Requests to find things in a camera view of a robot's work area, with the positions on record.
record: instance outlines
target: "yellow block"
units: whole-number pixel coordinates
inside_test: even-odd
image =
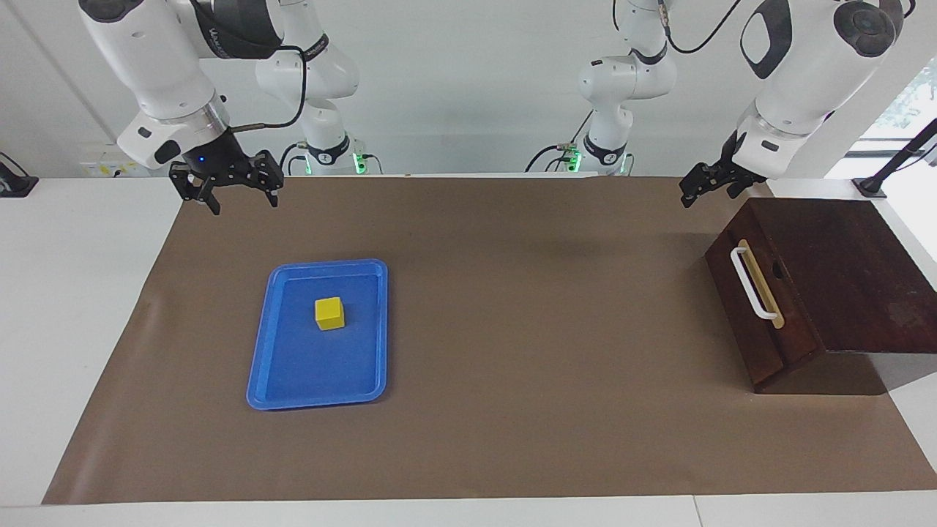
[[[316,300],[316,324],[322,331],[345,327],[345,307],[342,299],[323,298]]]

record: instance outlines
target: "wooden cabinet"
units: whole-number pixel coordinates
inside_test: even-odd
[[[871,203],[750,199],[706,261],[757,393],[878,395],[937,371],[937,293]]]

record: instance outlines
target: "white drawer handle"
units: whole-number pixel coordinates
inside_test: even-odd
[[[754,261],[754,257],[751,255],[749,244],[745,240],[742,240],[738,245],[739,247],[732,249],[729,258],[732,259],[732,265],[736,268],[736,273],[738,273],[738,280],[742,283],[745,295],[749,298],[751,309],[758,315],[758,318],[771,321],[776,329],[781,329],[784,327],[784,318],[781,316],[781,310],[778,309],[774,295],[771,293],[771,290],[768,289],[767,281],[764,275],[762,275],[761,269],[758,268],[757,263]],[[762,307],[762,299],[759,298],[758,293],[761,293],[762,298],[765,299],[765,307]]]

